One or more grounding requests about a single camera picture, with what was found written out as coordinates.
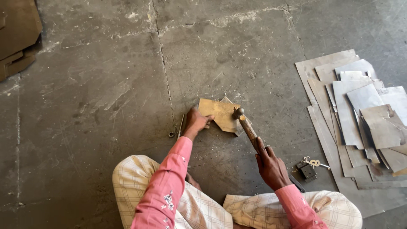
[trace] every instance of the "hammer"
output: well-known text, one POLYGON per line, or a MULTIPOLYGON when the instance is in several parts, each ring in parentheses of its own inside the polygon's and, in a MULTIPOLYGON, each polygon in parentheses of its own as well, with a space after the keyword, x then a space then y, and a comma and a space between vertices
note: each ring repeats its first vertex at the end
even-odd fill
MULTIPOLYGON (((251 124, 247 120, 245 116, 245 110, 241 107, 234 108, 233 114, 232 114, 233 119, 238 119, 240 124, 242 125, 243 129, 245 130, 247 136, 249 137, 250 142, 252 143, 254 149, 258 151, 258 145, 257 145, 257 134, 254 132, 251 124)), ((304 193, 306 192, 303 186, 296 180, 291 173, 288 173, 288 177, 290 178, 290 181, 297 186, 300 192, 304 193)))

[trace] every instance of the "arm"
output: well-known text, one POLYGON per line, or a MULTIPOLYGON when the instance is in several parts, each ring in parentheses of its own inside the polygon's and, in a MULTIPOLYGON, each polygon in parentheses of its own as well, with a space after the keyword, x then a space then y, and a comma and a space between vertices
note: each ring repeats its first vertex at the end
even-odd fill
POLYGON ((174 228, 175 212, 185 188, 192 142, 213 119, 214 116, 202 116, 196 108, 188 112, 185 133, 152 175, 143 198, 136 206, 131 229, 174 228))
POLYGON ((271 147, 264 147, 257 138, 259 150, 256 154, 258 170, 267 185, 275 190, 293 229, 328 229, 327 225, 309 207, 297 187, 288 178, 284 162, 277 158, 271 147))

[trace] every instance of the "concrete floor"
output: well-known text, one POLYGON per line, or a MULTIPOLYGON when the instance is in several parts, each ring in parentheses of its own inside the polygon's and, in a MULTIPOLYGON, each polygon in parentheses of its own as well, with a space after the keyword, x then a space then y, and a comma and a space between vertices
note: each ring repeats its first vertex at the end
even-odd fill
MULTIPOLYGON (((200 97, 241 104, 294 166, 326 163, 295 62, 354 48, 387 86, 407 88, 405 0, 37 0, 43 49, 0 83, 0 221, 5 228, 121 228, 113 168, 161 162, 200 97)), ((212 123, 189 172, 222 203, 270 192, 248 139, 212 123)), ((304 184, 337 190, 330 172, 304 184)), ((364 228, 406 228, 406 206, 364 228)))

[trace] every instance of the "floral embroidery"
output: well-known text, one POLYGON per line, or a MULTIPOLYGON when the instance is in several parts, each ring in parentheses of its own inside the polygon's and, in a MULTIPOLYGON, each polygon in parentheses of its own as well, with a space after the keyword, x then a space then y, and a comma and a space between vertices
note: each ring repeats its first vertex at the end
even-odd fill
POLYGON ((164 204, 163 206, 161 206, 161 209, 164 209, 168 206, 168 209, 170 209, 170 211, 172 211, 174 209, 174 204, 173 204, 173 198, 171 197, 171 195, 173 194, 173 191, 170 191, 170 194, 167 194, 166 196, 164 196, 165 202, 166 204, 164 204))

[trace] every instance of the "stack of metal sheets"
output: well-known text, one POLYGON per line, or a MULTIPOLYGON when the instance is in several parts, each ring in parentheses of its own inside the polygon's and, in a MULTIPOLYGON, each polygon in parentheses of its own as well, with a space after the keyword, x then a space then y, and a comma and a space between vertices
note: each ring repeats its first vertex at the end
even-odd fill
POLYGON ((347 50, 295 64, 339 191, 369 217, 407 204, 407 94, 347 50))

